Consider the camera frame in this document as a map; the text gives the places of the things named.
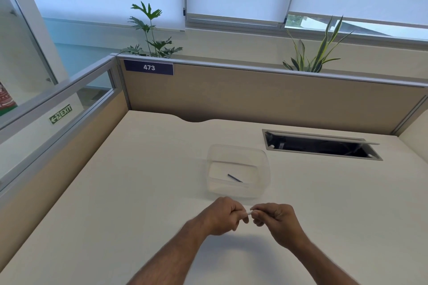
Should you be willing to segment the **lobed-leaf green plant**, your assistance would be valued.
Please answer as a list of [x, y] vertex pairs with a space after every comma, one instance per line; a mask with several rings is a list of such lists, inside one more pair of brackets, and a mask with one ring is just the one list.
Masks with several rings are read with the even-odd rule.
[[161, 9], [153, 10], [150, 3], [145, 5], [142, 1], [140, 4], [132, 4], [131, 9], [141, 11], [147, 18], [148, 22], [131, 16], [128, 19], [128, 23], [132, 24], [132, 27], [136, 31], [142, 31], [145, 37], [145, 44], [136, 44], [125, 47], [120, 50], [120, 54], [129, 54], [142, 57], [157, 57], [170, 59], [173, 55], [183, 51], [183, 47], [176, 47], [173, 44], [172, 38], [169, 37], [165, 40], [158, 40], [155, 38], [153, 20], [159, 18], [162, 15]]

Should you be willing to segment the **person's left hand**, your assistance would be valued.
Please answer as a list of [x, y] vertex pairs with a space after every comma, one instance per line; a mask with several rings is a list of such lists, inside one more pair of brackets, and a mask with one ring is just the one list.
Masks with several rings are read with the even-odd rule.
[[240, 203], [230, 197], [219, 197], [195, 217], [201, 233], [219, 236], [231, 230], [231, 208], [233, 203]]

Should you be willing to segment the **person's right hand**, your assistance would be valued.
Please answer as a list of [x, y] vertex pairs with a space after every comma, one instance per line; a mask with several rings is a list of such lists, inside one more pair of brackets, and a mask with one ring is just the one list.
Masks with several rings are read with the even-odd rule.
[[272, 202], [260, 204], [275, 204], [275, 213], [267, 214], [261, 211], [253, 211], [251, 215], [253, 222], [258, 227], [266, 225], [270, 234], [279, 245], [282, 246], [286, 241], [308, 238], [291, 205]]

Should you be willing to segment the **clear plastic container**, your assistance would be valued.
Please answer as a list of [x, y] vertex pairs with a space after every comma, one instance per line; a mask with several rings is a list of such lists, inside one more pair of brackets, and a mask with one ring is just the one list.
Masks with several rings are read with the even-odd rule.
[[259, 198], [271, 182], [268, 157], [260, 149], [213, 144], [208, 149], [206, 172], [208, 191], [222, 196]]

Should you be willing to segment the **beige desk partition panel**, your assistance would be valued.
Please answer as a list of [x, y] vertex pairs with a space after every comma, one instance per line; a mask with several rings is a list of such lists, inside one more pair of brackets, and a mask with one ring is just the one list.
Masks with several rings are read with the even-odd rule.
[[[131, 110], [190, 122], [235, 120], [399, 136], [428, 114], [428, 83], [117, 55]], [[172, 63], [174, 75], [123, 60]]]

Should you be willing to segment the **person's right forearm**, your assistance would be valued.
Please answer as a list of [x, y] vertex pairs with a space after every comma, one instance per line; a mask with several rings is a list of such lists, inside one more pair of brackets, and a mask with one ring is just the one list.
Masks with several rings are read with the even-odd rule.
[[317, 285], [360, 285], [310, 239], [286, 241], [282, 246], [300, 261]]

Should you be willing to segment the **red and green poster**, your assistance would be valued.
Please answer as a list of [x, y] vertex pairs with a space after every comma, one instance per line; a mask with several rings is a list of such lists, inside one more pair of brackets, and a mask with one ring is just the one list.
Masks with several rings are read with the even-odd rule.
[[17, 106], [16, 102], [0, 82], [0, 116], [12, 111], [17, 108]]

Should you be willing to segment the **glass-topped side partition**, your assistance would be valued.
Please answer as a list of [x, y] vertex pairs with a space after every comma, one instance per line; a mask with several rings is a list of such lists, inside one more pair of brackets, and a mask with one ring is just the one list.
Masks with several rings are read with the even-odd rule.
[[0, 261], [9, 260], [128, 110], [116, 54], [0, 121]]

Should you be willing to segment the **person's left forearm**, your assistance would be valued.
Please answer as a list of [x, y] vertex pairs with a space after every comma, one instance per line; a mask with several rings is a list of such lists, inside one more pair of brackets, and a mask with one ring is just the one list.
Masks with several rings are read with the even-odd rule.
[[126, 285], [184, 285], [195, 256], [211, 230], [211, 223], [202, 218], [189, 220]]

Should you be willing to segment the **green exit sign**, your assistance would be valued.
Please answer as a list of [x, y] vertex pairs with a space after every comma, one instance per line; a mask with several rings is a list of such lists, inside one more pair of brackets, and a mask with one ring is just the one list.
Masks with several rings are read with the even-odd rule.
[[58, 121], [60, 121], [62, 118], [67, 116], [69, 113], [72, 112], [72, 106], [71, 104], [67, 104], [65, 107], [54, 113], [49, 117], [49, 122], [51, 125], [55, 125]]

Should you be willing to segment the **blue number label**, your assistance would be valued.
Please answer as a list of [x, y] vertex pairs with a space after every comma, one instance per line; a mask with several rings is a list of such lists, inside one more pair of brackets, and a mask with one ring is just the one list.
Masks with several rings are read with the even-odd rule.
[[152, 73], [158, 75], [174, 75], [174, 66], [172, 63], [123, 60], [127, 71]]

